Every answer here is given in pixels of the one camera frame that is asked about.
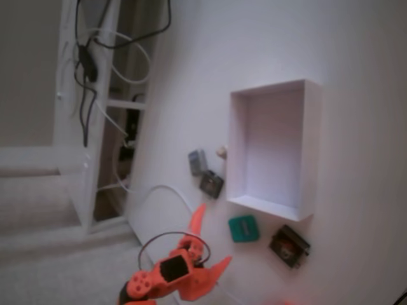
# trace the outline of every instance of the white floor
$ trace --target white floor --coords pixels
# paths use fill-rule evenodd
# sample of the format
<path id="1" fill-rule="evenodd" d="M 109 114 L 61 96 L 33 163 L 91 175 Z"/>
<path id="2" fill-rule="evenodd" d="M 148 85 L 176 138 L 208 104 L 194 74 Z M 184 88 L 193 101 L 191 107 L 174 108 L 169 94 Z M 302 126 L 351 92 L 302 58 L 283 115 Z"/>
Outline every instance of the white floor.
<path id="1" fill-rule="evenodd" d="M 58 176 L 0 179 L 0 304 L 113 305 L 139 249 L 127 225 L 84 236 Z"/>

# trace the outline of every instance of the white box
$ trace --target white box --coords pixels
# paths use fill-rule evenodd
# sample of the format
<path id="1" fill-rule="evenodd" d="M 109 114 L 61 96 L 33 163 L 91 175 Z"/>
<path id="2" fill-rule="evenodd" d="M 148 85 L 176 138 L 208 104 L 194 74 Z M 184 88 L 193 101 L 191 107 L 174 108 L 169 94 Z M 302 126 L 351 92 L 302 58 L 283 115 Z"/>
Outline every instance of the white box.
<path id="1" fill-rule="evenodd" d="M 308 80 L 232 92 L 228 201 L 295 221 L 314 213 L 321 103 Z"/>

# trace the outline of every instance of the small beige object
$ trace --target small beige object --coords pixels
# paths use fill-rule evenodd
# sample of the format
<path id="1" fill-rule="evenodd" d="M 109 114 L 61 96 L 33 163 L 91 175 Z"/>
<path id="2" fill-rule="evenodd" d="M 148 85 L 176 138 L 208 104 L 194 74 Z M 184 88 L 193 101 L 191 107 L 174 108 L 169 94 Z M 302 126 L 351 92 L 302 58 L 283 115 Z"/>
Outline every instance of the small beige object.
<path id="1" fill-rule="evenodd" d="M 216 154 L 221 157 L 222 159 L 225 159 L 228 157 L 228 147 L 227 146 L 222 146 L 216 151 Z"/>

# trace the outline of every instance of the gray device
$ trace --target gray device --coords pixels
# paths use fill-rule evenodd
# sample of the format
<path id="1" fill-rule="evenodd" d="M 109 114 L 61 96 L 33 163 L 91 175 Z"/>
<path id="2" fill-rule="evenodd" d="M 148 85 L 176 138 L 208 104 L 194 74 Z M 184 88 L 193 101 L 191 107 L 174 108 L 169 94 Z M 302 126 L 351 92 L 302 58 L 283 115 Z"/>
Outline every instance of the gray device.
<path id="1" fill-rule="evenodd" d="M 208 170 L 206 163 L 205 152 L 202 149 L 197 149 L 188 154 L 188 160 L 190 161 L 191 174 L 194 177 L 201 176 Z"/>

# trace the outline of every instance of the green object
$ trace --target green object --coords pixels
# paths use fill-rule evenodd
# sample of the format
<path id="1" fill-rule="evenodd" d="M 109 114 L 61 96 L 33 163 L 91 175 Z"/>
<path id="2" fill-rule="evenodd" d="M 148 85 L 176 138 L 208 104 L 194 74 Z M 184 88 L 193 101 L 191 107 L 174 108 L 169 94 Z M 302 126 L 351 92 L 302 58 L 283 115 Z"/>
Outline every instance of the green object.
<path id="1" fill-rule="evenodd" d="M 260 237 L 256 219 L 252 215 L 230 219 L 229 227 L 235 243 L 256 241 Z"/>

